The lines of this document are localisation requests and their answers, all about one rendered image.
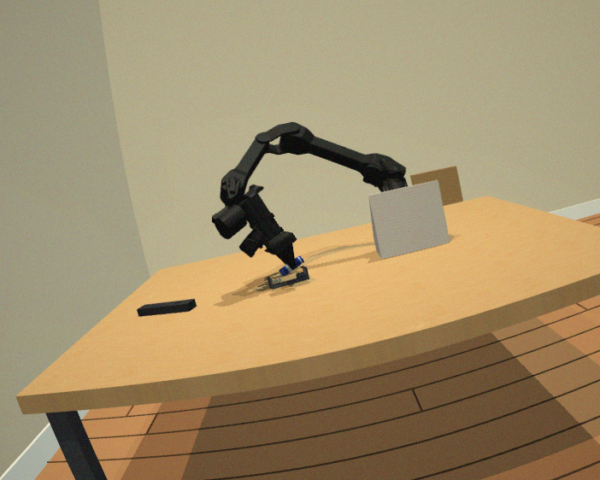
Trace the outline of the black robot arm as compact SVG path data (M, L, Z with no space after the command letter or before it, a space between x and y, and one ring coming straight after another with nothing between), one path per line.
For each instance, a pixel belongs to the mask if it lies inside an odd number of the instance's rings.
M270 142L279 138L279 144ZM308 128L296 122L277 125L267 132L259 133L238 165L221 180L221 200L225 207L212 216L212 222L225 239L241 231L248 222L257 219L268 208L258 195L263 186L247 184L266 153L282 155L311 154L358 171L363 182L385 192L408 186L404 174L406 167L388 155L378 153L364 155L335 143L316 137ZM254 227L239 248L250 258L258 248L268 243L260 230Z

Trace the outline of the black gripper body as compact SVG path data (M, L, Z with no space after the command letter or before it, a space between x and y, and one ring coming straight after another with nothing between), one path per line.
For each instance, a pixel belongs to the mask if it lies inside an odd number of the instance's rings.
M278 254L292 243L296 242L296 237L292 232L284 231L274 219L274 214L267 210L264 214L251 222L248 222L250 229L254 227L266 237L268 243L265 247L270 250L273 255Z

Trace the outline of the blue and grey battery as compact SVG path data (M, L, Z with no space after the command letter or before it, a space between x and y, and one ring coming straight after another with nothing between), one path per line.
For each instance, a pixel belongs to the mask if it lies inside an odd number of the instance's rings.
M296 267L301 266L304 263L303 258L299 255L296 259ZM286 276L287 274L289 274L290 272L292 272L293 270L291 270L287 265L283 266L280 270L279 273L282 277Z

